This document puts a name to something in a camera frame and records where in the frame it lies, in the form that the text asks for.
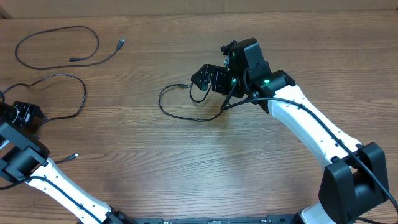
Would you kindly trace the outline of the black cable small plugs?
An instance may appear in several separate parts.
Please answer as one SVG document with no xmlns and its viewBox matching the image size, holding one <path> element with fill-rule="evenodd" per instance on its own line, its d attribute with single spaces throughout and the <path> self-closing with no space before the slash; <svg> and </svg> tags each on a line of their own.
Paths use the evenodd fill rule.
<svg viewBox="0 0 398 224">
<path fill-rule="evenodd" d="M 86 87 L 84 82 L 69 74 L 53 74 L 31 84 L 17 83 L 15 78 L 1 75 L 1 92 L 7 101 L 21 101 L 37 105 L 43 111 L 39 132 L 51 146 L 61 144 L 67 152 L 78 154 L 78 142 L 85 136 L 81 120 L 77 117 L 84 108 Z"/>
</svg>

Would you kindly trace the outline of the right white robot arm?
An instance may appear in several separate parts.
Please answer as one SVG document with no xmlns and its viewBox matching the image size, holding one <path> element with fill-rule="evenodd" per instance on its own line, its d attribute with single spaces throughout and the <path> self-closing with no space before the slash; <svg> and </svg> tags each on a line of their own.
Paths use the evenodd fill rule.
<svg viewBox="0 0 398 224">
<path fill-rule="evenodd" d="M 191 81 L 240 104 L 259 105 L 285 124 L 309 149 L 323 171 L 318 202 L 293 217 L 294 223 L 353 223 L 390 200 L 384 151 L 361 144 L 323 115 L 282 70 L 272 71 L 256 39 L 221 49 L 223 66 L 205 64 Z"/>
</svg>

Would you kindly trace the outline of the black cable silver plugs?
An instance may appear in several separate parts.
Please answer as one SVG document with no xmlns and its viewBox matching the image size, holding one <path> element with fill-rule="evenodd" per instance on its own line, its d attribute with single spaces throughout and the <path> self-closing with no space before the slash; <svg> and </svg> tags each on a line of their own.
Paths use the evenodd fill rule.
<svg viewBox="0 0 398 224">
<path fill-rule="evenodd" d="M 199 118 L 195 117 L 195 109 L 194 108 L 189 108 L 189 106 L 180 104 L 181 99 L 177 98 L 178 103 L 171 104 L 170 106 L 165 106 L 164 105 L 164 96 L 173 90 L 187 90 L 188 95 L 190 97 L 190 101 L 193 103 L 194 106 L 201 106 L 202 104 L 205 104 L 206 99 L 208 98 L 210 88 L 208 87 L 205 91 L 205 95 L 202 97 L 202 99 L 197 100 L 194 99 L 192 95 L 192 87 L 193 83 L 191 84 L 183 84 L 183 83 L 176 83 L 176 84 L 171 84 L 163 87 L 159 93 L 158 97 L 158 106 L 165 115 L 170 116 L 171 118 L 176 118 L 176 119 L 181 119 L 181 120 L 186 120 L 186 121 L 194 121 L 194 122 L 209 122 L 213 121 L 214 119 L 218 118 L 223 114 L 223 109 L 219 109 L 217 114 L 214 114 L 212 117 L 206 117 L 206 118 Z"/>
</svg>

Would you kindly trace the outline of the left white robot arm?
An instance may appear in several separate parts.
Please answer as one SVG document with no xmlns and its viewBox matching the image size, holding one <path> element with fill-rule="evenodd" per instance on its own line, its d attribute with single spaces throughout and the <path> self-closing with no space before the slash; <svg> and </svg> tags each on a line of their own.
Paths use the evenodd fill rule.
<svg viewBox="0 0 398 224">
<path fill-rule="evenodd" d="M 49 158 L 49 150 L 33 135 L 11 122 L 15 107 L 1 103 L 1 148 L 13 147 L 1 158 L 1 177 L 11 184 L 34 187 L 56 200 L 80 223 L 132 223 L 133 220 L 107 203 L 94 198 L 69 179 Z"/>
</svg>

